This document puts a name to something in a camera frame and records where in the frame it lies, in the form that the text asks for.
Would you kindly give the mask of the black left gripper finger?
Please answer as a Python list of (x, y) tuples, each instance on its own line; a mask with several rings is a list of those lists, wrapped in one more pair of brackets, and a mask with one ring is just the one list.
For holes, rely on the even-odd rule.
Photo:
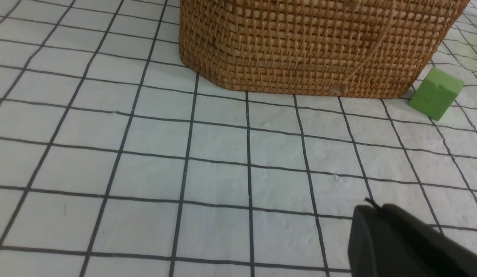
[(395, 204), (366, 201), (351, 221), (353, 277), (477, 277), (477, 254)]

